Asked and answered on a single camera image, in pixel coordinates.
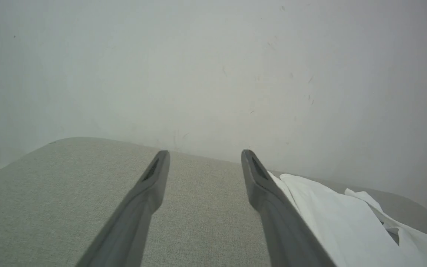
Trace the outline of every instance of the white cloth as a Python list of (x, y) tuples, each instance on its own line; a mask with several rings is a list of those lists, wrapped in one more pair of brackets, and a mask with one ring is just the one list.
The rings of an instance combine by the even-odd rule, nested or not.
[[(366, 192), (342, 195), (303, 177), (269, 174), (337, 266), (427, 266), (427, 235), (393, 220)], [(387, 230), (398, 233), (399, 245)]]

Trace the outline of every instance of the dark object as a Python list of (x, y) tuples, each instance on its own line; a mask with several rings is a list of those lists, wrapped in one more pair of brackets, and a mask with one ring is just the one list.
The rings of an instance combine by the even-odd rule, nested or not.
[(128, 192), (77, 266), (139, 266), (151, 215), (161, 206), (169, 152), (158, 152)]
[(273, 266), (335, 266), (307, 224), (251, 150), (243, 150), (248, 199), (261, 215)]

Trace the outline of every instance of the crumpled white garment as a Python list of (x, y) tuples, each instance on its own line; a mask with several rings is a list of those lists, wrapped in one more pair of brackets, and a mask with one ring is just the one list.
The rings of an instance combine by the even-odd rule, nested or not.
[[(427, 235), (393, 220), (366, 192), (342, 195), (303, 177), (269, 174), (337, 266), (427, 266)], [(387, 230), (398, 233), (399, 245)]]

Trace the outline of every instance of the gray fabric surface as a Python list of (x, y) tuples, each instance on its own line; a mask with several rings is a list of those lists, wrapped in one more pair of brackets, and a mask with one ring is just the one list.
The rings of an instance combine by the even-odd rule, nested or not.
[[(69, 138), (1, 169), (0, 265), (74, 265), (157, 151)], [(321, 182), (339, 192), (346, 188)], [(367, 191), (390, 216), (427, 233), (425, 208)], [(142, 263), (268, 266), (261, 220), (248, 203), (241, 166), (171, 152), (164, 201), (152, 217)]]

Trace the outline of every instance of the wall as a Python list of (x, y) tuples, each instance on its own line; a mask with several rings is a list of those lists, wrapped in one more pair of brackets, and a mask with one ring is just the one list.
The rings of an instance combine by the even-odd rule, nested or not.
[(427, 207), (427, 1), (0, 0), (0, 167), (71, 136)]

